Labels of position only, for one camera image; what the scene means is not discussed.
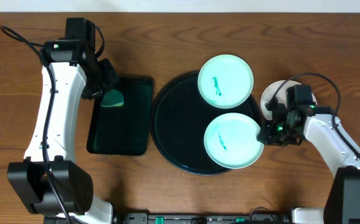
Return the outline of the green scrubbing sponge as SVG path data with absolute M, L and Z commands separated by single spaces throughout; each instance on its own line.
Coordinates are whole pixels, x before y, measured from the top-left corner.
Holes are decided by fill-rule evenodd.
M 112 108 L 121 107 L 124 104 L 124 97 L 118 90 L 109 90 L 104 94 L 101 107 Z

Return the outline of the white plate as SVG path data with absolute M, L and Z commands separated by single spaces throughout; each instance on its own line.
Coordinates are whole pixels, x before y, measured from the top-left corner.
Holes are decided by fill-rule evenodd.
M 269 103 L 275 91 L 280 87 L 280 85 L 284 81 L 285 80 L 279 80 L 277 82 L 272 83 L 265 89 L 265 91 L 262 94 L 262 97 L 260 99 L 260 108 L 262 110 L 263 116 L 268 121 L 271 121 L 273 118 L 272 118 L 272 112 L 267 109 L 266 104 Z M 284 86 L 282 86 L 279 92 L 276 94 L 278 102 L 284 104 L 286 108 L 288 108 L 287 89 L 295 85 L 301 85 L 301 83 L 290 80 Z

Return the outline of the mint green plate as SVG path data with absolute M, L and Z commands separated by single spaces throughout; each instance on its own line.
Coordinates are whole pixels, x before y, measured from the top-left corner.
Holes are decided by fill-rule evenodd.
M 213 119 L 204 133 L 208 156 L 228 169 L 242 169 L 261 156 L 264 144 L 257 140 L 260 126 L 241 113 L 226 113 Z
M 210 105 L 229 109 L 241 105 L 253 90 L 253 72 L 242 58 L 223 54 L 209 59 L 200 69 L 197 87 Z

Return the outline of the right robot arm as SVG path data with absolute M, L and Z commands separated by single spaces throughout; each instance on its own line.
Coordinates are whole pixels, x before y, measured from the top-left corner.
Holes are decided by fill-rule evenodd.
M 360 147 L 335 111 L 312 102 L 268 103 L 272 118 L 258 140 L 265 145 L 310 142 L 334 176 L 324 208 L 294 208 L 292 223 L 360 223 Z

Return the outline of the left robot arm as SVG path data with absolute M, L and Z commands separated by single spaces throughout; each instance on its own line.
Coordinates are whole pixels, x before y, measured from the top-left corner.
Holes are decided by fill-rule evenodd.
M 86 40 L 51 40 L 38 51 L 42 96 L 24 159 L 7 178 L 29 213 L 49 223 L 113 223 L 113 205 L 93 193 L 91 176 L 76 164 L 75 129 L 82 98 L 102 94 L 103 64 Z

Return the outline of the rectangular black tray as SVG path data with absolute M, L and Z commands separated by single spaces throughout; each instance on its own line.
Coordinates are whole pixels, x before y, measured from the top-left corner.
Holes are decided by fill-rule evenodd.
M 149 133 L 153 79 L 146 76 L 124 76 L 115 83 L 124 97 L 121 107 L 100 106 L 101 96 L 93 105 L 87 139 L 92 154 L 141 156 L 146 152 Z

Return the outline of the round black tray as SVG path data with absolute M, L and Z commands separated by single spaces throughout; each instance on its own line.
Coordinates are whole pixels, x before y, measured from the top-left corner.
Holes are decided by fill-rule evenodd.
M 155 146 L 173 166 L 197 175 L 216 175 L 229 169 L 216 164 L 204 147 L 209 123 L 226 113 L 241 113 L 261 124 L 254 97 L 230 109 L 207 103 L 197 87 L 198 71 L 187 72 L 166 84 L 151 107 L 149 127 Z

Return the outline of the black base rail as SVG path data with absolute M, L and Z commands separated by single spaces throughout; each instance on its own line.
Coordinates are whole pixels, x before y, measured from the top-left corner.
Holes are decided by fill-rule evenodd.
M 113 224 L 232 224 L 232 223 L 291 223 L 288 215 L 255 208 L 247 215 L 184 215 L 116 213 Z

